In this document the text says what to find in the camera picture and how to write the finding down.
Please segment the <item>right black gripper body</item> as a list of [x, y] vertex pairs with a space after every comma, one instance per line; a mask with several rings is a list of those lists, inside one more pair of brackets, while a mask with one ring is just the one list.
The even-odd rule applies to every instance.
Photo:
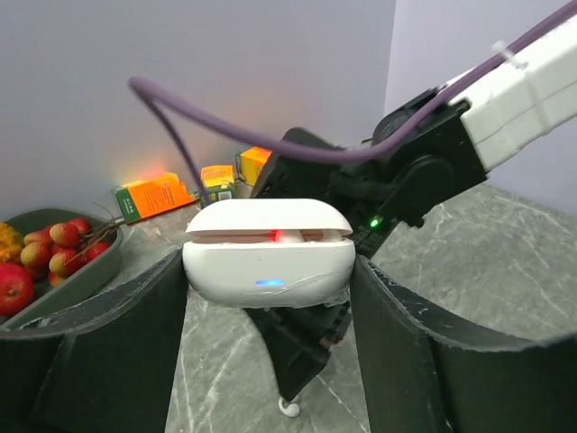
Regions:
[[[326, 165], [290, 159], [272, 153], [252, 187], [253, 198], [313, 198], [339, 210], [353, 228], [357, 253], [368, 258], [383, 245], [401, 216], [388, 215], [381, 206], [392, 195], [390, 180], [381, 174], [384, 164]], [[350, 302], [338, 300], [303, 309], [248, 309], [257, 328], [276, 326], [306, 345], [331, 346], [340, 342], [351, 322]]]

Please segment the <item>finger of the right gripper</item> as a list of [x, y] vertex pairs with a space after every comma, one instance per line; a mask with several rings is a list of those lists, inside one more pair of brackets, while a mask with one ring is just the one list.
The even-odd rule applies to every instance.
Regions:
[[280, 397], [292, 401], [323, 371], [352, 314], [348, 306], [253, 309], [252, 322], [270, 356]]

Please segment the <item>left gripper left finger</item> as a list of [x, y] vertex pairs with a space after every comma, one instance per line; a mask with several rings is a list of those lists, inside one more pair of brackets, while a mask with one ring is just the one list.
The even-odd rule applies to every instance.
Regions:
[[162, 432], [188, 280], [175, 250], [120, 286], [1, 334], [3, 432]]

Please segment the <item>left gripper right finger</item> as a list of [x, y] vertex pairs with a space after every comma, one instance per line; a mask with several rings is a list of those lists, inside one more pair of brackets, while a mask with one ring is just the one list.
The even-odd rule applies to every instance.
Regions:
[[576, 338], [483, 327], [393, 281], [365, 257], [353, 327], [374, 432], [573, 432]]

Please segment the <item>white oval earbud case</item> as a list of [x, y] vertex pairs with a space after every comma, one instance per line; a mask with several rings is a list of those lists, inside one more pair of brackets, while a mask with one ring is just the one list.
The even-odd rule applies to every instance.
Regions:
[[203, 299], [233, 308], [341, 303], [355, 245], [347, 219], [311, 198], [234, 198], [195, 215], [182, 263]]

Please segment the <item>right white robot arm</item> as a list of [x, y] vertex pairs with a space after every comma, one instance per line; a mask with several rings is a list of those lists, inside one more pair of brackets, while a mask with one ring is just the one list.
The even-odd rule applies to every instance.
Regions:
[[342, 165], [272, 154], [253, 195], [328, 202], [353, 227], [356, 251], [372, 257], [398, 225], [422, 226], [433, 207], [481, 184], [529, 143], [575, 117], [574, 18], [535, 41], [496, 45], [495, 52], [496, 68], [469, 86], [454, 78], [385, 116], [371, 145], [435, 104], [388, 152]]

